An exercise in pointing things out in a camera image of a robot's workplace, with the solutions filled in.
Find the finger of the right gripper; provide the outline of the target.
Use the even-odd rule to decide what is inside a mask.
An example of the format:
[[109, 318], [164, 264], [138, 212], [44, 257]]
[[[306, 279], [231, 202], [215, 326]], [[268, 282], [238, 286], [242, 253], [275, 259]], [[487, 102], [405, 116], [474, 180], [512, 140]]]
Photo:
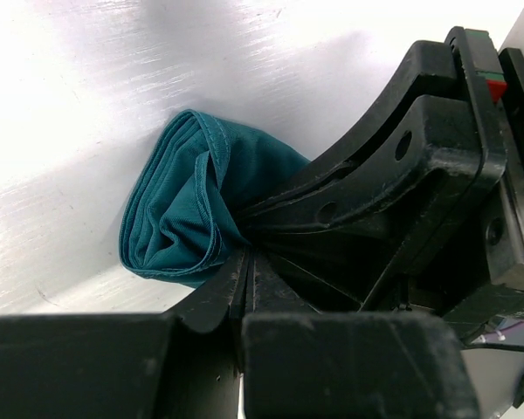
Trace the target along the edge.
[[370, 228], [379, 237], [423, 229], [444, 237], [479, 203], [484, 163], [484, 112], [470, 100], [421, 95], [388, 138], [341, 179], [288, 191], [291, 179], [242, 208], [239, 225], [250, 237], [316, 233], [394, 217]]
[[287, 190], [305, 191], [350, 174], [388, 138], [417, 97], [448, 93], [457, 78], [449, 45], [415, 42], [368, 111], [335, 144], [294, 176]]

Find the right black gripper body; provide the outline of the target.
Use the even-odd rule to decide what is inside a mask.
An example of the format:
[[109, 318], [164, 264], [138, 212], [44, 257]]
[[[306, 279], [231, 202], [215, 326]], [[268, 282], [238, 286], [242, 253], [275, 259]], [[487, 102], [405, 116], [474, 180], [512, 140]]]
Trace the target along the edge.
[[447, 39], [471, 104], [480, 167], [445, 221], [449, 241], [431, 261], [416, 258], [398, 283], [380, 281], [364, 302], [424, 306], [465, 340], [497, 318], [524, 326], [524, 56], [497, 51], [485, 31], [455, 27]]

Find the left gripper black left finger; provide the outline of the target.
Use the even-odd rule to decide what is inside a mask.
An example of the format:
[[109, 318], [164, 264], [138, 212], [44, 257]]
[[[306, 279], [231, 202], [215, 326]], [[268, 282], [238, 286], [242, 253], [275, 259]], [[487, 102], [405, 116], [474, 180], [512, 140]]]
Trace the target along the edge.
[[247, 251], [164, 313], [0, 317], [0, 418], [234, 418]]

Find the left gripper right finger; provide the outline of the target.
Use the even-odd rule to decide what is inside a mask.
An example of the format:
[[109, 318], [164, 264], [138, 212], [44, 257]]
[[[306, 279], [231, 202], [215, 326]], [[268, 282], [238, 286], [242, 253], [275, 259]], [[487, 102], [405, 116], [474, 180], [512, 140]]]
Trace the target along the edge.
[[315, 312], [252, 259], [242, 322], [249, 418], [475, 418], [459, 340], [424, 313]]

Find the teal cloth napkin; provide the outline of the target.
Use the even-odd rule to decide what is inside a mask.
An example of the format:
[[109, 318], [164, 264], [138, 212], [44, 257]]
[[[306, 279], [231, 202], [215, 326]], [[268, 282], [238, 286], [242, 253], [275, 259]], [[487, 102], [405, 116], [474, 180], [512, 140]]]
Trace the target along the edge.
[[247, 243], [232, 211], [308, 164], [253, 127], [185, 110], [162, 131], [128, 198], [119, 258], [133, 274], [197, 288]]

